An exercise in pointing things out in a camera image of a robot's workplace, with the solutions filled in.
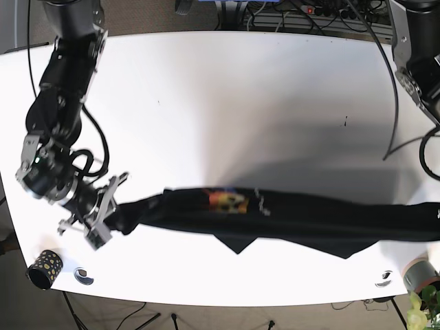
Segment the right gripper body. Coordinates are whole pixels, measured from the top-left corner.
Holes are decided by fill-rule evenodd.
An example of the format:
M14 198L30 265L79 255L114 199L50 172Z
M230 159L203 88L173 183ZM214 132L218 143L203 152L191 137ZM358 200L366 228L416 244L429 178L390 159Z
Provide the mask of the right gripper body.
M74 178L72 183L67 185L69 191L66 196L57 201L60 206L71 212L68 219L60 220L58 234L63 235L67 230L81 232L94 250L108 243L112 235L105 219L116 212L118 205L114 194L128 177L128 172L113 176L106 186L100 188Z

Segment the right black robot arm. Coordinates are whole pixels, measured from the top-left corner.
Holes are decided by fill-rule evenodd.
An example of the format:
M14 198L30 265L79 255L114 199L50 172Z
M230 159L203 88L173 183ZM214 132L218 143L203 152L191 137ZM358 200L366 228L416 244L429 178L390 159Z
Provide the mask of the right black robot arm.
M43 9L56 39L26 116L16 180L34 198L70 211L70 218L59 223L59 234L79 222L88 244L97 250L112 238L105 219L116 212L113 195L128 177L123 173L103 187L93 186L109 167L107 140L85 107L108 35L105 16L99 1L44 1ZM95 158L90 150L72 150L82 129L82 113L102 141L104 159L98 170L91 169Z

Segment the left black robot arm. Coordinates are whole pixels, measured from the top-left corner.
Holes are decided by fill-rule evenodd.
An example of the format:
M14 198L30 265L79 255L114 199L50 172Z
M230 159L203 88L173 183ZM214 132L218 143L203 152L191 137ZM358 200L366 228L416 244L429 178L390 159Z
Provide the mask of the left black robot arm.
M439 2L388 1L400 85L439 124Z

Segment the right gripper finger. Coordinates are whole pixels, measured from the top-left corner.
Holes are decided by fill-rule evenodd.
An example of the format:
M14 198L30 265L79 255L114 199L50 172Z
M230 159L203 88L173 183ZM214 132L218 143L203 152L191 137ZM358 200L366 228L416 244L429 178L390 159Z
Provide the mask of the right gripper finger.
M109 216L109 229L125 236L130 234L135 229L135 213L128 208L118 208Z

